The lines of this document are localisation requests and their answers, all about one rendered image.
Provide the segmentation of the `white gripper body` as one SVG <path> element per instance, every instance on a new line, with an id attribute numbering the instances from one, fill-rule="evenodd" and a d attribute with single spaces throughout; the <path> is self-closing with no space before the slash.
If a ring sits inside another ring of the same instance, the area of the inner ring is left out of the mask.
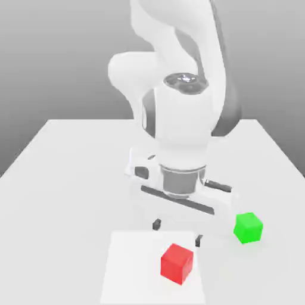
<path id="1" fill-rule="evenodd" d="M 233 229 L 234 194 L 203 188 L 191 198 L 177 199 L 141 185 L 133 186 L 133 204 L 139 225 L 152 229 L 161 220 L 162 229 Z"/>

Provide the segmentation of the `small red cube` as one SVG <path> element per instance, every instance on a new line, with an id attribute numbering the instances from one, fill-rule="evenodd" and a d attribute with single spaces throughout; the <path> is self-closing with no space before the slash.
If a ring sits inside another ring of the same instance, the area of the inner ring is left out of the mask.
<path id="1" fill-rule="evenodd" d="M 193 268 L 194 252 L 172 243 L 160 259 L 160 275 L 182 285 Z"/>

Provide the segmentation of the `small green cube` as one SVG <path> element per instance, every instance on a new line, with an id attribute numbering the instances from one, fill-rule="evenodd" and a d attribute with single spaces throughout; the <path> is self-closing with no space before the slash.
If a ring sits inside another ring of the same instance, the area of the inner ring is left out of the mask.
<path id="1" fill-rule="evenodd" d="M 234 235 L 242 244 L 260 241 L 262 232 L 263 223 L 253 212 L 236 215 Z"/>

